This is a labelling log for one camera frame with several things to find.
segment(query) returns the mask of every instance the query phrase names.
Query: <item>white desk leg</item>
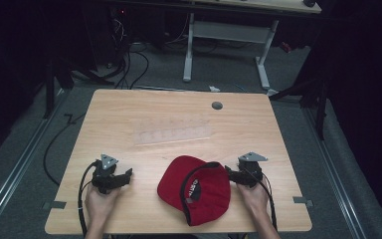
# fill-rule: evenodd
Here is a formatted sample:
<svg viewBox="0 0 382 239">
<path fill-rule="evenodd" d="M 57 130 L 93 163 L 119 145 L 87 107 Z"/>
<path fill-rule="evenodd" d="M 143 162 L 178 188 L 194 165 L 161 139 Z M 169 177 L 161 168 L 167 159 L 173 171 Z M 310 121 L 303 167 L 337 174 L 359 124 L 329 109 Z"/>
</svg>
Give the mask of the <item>white desk leg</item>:
<svg viewBox="0 0 382 239">
<path fill-rule="evenodd" d="M 257 68 L 259 69 L 259 75 L 260 75 L 260 80 L 262 81 L 262 87 L 265 90 L 268 90 L 270 88 L 269 84 L 269 79 L 268 75 L 266 74 L 266 69 L 265 69 L 265 60 L 269 52 L 269 48 L 272 44 L 273 37 L 275 36 L 276 28 L 278 27 L 278 20 L 275 20 L 272 24 L 272 27 L 269 31 L 268 34 L 268 39 L 265 43 L 265 47 L 263 49 L 263 53 L 260 57 L 256 57 L 256 63 L 257 63 Z"/>
<path fill-rule="evenodd" d="M 191 13 L 189 30 L 188 30 L 188 50 L 187 50 L 187 56 L 185 57 L 184 79 L 183 79 L 184 82 L 191 82 L 193 37 L 194 37 L 194 13 Z"/>
</svg>

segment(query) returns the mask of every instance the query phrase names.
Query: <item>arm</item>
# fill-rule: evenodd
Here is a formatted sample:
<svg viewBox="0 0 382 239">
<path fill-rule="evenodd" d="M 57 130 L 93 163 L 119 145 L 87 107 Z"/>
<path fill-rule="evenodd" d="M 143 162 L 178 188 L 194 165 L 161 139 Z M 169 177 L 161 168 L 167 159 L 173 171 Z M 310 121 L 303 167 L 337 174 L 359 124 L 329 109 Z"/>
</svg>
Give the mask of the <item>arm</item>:
<svg viewBox="0 0 382 239">
<path fill-rule="evenodd" d="M 113 209 L 120 188 L 114 189 L 110 194 L 104 195 L 92 185 L 88 186 L 86 208 L 89 213 L 89 226 L 86 239 L 101 239 L 104 225 Z"/>
<path fill-rule="evenodd" d="M 248 188 L 237 183 L 237 187 L 244 198 L 244 203 L 250 212 L 260 239 L 280 238 L 268 214 L 269 196 L 262 186 L 257 184 L 253 188 Z"/>
</svg>

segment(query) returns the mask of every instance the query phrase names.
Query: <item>gray carpet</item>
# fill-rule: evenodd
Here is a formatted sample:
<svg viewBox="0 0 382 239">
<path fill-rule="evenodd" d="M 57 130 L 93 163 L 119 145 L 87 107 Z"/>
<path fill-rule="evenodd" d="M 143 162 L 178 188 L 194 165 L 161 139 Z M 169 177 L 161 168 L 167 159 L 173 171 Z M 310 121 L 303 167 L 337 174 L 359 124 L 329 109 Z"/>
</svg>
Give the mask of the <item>gray carpet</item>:
<svg viewBox="0 0 382 239">
<path fill-rule="evenodd" d="M 249 46 L 249 52 L 257 46 Z M 196 53 L 191 83 L 182 82 L 184 49 L 164 51 L 136 45 L 133 50 L 145 49 L 149 68 L 137 88 L 156 87 L 188 91 L 209 91 L 214 86 L 221 92 L 265 93 L 261 88 L 253 58 L 230 54 L 231 48 L 216 49 L 210 54 Z M 201 51 L 210 50 L 201 47 Z M 285 53 L 272 48 L 266 61 L 267 73 L 274 90 L 290 87 L 309 49 Z M 146 67 L 144 58 L 131 54 L 129 83 L 138 77 Z M 100 74 L 107 71 L 102 68 Z M 58 190 L 46 176 L 43 167 L 45 151 L 53 137 L 67 125 L 68 117 L 74 118 L 85 113 L 93 92 L 102 88 L 90 82 L 76 81 L 73 90 L 61 104 L 50 122 L 43 139 L 33 154 L 33 160 L 8 204 L 0 215 L 0 238 L 81 238 L 81 236 L 47 235 L 44 227 L 49 211 L 42 209 L 43 203 L 52 201 Z M 42 121 L 45 94 L 41 91 L 33 106 L 14 124 L 12 131 L 0 148 L 0 187 L 10 174 L 30 137 Z M 335 193 L 325 173 L 317 138 L 312 134 L 311 125 L 306 120 L 295 97 L 273 102 L 275 114 L 283 134 L 290 160 L 294 167 L 302 194 L 313 202 L 308 207 L 312 229 L 304 233 L 281 233 L 282 238 L 352 238 L 345 218 L 336 200 Z M 50 173 L 59 181 L 64 174 L 68 159 L 74 147 L 82 121 L 67 128 L 52 144 L 48 152 L 47 165 Z M 374 194 L 363 177 L 356 160 L 347 145 L 343 133 L 327 106 L 324 125 L 325 143 L 336 165 L 339 175 L 353 199 L 357 215 L 363 223 L 367 238 L 382 238 L 382 212 Z M 198 235 L 200 238 L 227 238 L 226 234 Z"/>
</svg>

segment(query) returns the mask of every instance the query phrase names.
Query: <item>wire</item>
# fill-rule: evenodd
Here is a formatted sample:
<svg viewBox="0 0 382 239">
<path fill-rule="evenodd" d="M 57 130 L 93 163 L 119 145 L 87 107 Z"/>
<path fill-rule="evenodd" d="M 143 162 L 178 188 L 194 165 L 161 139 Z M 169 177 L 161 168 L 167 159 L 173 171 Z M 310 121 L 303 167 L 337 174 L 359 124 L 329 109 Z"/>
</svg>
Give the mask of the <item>wire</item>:
<svg viewBox="0 0 382 239">
<path fill-rule="evenodd" d="M 172 40 L 170 42 L 165 42 L 165 45 L 168 45 L 168 44 L 171 44 L 171 43 L 176 43 L 176 42 L 181 42 L 181 41 L 183 41 L 185 39 L 188 39 L 188 37 L 184 37 L 182 39 L 181 39 L 181 37 L 184 35 L 185 30 L 187 29 L 189 18 L 190 18 L 190 14 L 187 14 L 187 18 L 185 19 L 184 27 L 182 28 L 182 32 L 179 34 L 179 36 L 175 40 Z"/>
<path fill-rule="evenodd" d="M 45 154 L 43 155 L 43 168 L 45 169 L 45 173 L 46 175 L 49 177 L 49 179 L 51 179 L 51 181 L 53 181 L 57 186 L 59 186 L 61 183 L 58 182 L 52 175 L 51 173 L 49 172 L 48 170 L 48 166 L 47 166 L 47 157 L 48 157 L 48 153 L 49 153 L 49 150 L 51 149 L 51 146 L 54 144 L 54 142 L 57 140 L 57 138 L 68 128 L 70 127 L 71 125 L 75 124 L 77 122 L 77 120 L 83 118 L 84 116 L 86 115 L 86 113 L 80 115 L 79 117 L 77 117 L 76 119 L 74 119 L 73 121 L 70 121 L 68 122 L 68 124 L 63 127 L 51 140 L 51 142 L 49 143 L 48 147 L 46 148 L 45 150 Z"/>
<path fill-rule="evenodd" d="M 144 70 L 144 72 L 143 72 L 137 79 L 135 79 L 135 80 L 132 82 L 131 86 L 129 87 L 130 90 L 132 90 L 132 88 L 134 87 L 135 83 L 137 83 L 138 80 L 140 80 L 140 79 L 142 78 L 142 76 L 144 76 L 144 74 L 147 72 L 147 70 L 148 70 L 148 66 L 149 66 L 149 61 L 148 61 L 147 57 L 145 57 L 144 55 L 142 55 L 142 54 L 139 53 L 139 52 L 135 52 L 135 54 L 138 54 L 138 55 L 140 55 L 141 57 L 143 57 L 143 58 L 145 59 L 147 65 L 145 66 L 145 70 Z"/>
<path fill-rule="evenodd" d="M 130 68 L 130 66 L 131 66 L 131 57 L 130 57 L 130 54 L 129 54 L 129 49 L 128 49 L 126 55 L 127 55 L 127 57 L 128 57 L 128 58 L 127 58 L 127 59 L 128 59 L 127 69 L 126 69 L 126 71 L 123 70 L 123 76 L 122 76 L 122 78 L 117 82 L 117 84 L 114 86 L 115 89 L 117 89 L 117 88 L 119 87 L 119 84 L 121 84 L 121 83 L 122 83 L 122 85 L 120 86 L 120 88 L 122 89 L 122 87 L 123 87 L 123 82 L 126 82 L 126 84 L 127 84 L 127 81 L 126 81 L 126 75 L 129 73 L 129 68 Z"/>
<path fill-rule="evenodd" d="M 272 193 L 272 186 L 269 182 L 269 179 L 266 177 L 266 175 L 262 172 L 263 177 L 266 179 L 266 182 L 269 185 L 269 189 L 266 188 L 266 186 L 262 183 L 261 180 L 258 180 L 256 177 L 253 176 L 252 173 L 250 173 L 245 167 L 243 168 L 250 176 L 252 176 L 259 185 L 263 187 L 265 192 L 268 194 L 270 205 L 271 205 L 271 212 L 272 212 L 272 224 L 275 227 L 275 229 L 278 231 L 278 222 L 276 218 L 276 210 L 275 210 L 275 203 L 273 201 L 273 193 Z"/>
<path fill-rule="evenodd" d="M 82 178 L 82 181 L 80 182 L 80 187 L 79 187 L 79 201 L 78 201 L 78 206 L 79 206 L 79 217 L 80 217 L 80 224 L 82 225 L 82 230 L 83 230 L 83 235 L 86 237 L 86 234 L 87 234 L 87 225 L 86 225 L 86 219 L 85 219 L 85 215 L 84 215 L 84 211 L 83 211 L 83 199 L 82 199 L 82 196 L 83 196 L 83 191 L 84 189 L 86 188 L 85 186 L 83 186 L 83 184 L 85 183 L 85 179 L 86 179 L 86 176 L 87 176 L 87 173 L 89 172 L 89 170 L 93 167 L 93 166 L 96 166 L 97 165 L 97 162 L 93 162 L 92 164 L 90 164 L 88 166 L 88 168 L 86 169 L 85 173 L 83 174 L 83 178 Z"/>
</svg>

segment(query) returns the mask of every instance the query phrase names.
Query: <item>red cap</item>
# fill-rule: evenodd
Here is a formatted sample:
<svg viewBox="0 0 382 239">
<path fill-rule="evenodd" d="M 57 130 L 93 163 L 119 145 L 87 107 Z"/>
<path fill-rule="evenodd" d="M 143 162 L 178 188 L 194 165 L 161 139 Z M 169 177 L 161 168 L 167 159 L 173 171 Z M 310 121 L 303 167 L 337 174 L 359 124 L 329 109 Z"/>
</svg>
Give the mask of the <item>red cap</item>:
<svg viewBox="0 0 382 239">
<path fill-rule="evenodd" d="M 228 172 L 219 162 L 183 155 L 170 163 L 157 193 L 184 212 L 188 225 L 197 226 L 216 220 L 228 210 L 231 185 Z"/>
</svg>

